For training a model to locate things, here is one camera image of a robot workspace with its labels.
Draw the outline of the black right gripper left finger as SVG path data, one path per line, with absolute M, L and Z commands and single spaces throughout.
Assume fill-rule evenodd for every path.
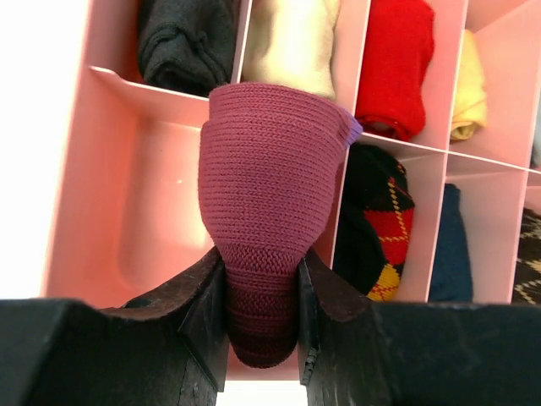
M 229 341 L 217 250 L 119 308 L 1 303 L 4 405 L 213 405 Z

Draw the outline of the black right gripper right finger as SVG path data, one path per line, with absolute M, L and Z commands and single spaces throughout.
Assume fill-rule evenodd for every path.
M 298 272 L 309 404 L 539 404 L 538 307 L 374 302 L 313 251 Z

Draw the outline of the maroon purple ribbed sock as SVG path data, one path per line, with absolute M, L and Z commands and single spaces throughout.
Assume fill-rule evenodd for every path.
M 296 345 L 298 265 L 325 231 L 338 168 L 361 132 L 343 107 L 286 86 L 210 93 L 199 208 L 226 268 L 228 336 L 247 366 L 277 366 Z

